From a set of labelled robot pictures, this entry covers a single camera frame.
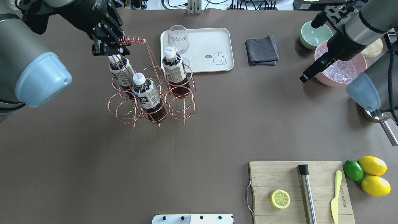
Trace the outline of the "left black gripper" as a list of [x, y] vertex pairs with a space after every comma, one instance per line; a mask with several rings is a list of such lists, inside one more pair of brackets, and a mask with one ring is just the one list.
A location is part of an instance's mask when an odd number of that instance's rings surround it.
[[92, 55], [130, 55], [131, 52], [123, 46], [119, 37], [124, 35], [123, 24], [117, 8], [125, 6], [122, 0], [96, 0], [92, 9], [97, 24], [91, 29], [90, 38], [98, 44], [92, 45]]

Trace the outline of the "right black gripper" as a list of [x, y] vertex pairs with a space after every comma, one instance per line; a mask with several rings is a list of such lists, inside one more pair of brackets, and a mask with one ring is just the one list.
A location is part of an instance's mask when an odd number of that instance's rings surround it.
[[306, 83], [311, 77], [316, 76], [319, 72], [323, 72], [331, 65], [331, 54], [325, 52], [317, 60], [307, 68], [307, 74], [303, 74], [299, 79], [302, 83]]

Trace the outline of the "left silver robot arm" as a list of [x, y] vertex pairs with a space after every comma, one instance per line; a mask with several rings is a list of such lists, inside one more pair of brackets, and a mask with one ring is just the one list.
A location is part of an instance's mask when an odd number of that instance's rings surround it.
[[94, 56], [129, 55], [121, 43], [125, 33], [112, 0], [1, 1], [1, 119], [24, 106], [37, 108], [72, 82], [58, 56], [39, 39], [51, 15], [60, 15], [94, 42]]

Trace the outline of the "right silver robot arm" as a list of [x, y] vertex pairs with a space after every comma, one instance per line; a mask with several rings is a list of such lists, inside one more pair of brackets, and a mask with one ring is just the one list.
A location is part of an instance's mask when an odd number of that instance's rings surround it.
[[[356, 14], [351, 14], [352, 1], [325, 7], [311, 26], [319, 28], [329, 22], [336, 32], [327, 41], [327, 52], [303, 72], [300, 81], [306, 83], [337, 60], [354, 58], [391, 29], [397, 31], [397, 7], [396, 0], [368, 0]], [[348, 84], [346, 92], [365, 110], [379, 109], [396, 123], [397, 82], [397, 42], [394, 42], [387, 53]]]

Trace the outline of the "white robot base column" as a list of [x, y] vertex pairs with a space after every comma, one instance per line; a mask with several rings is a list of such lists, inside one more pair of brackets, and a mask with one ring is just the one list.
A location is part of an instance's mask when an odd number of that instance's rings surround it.
[[152, 224], [234, 224], [233, 214], [158, 214]]

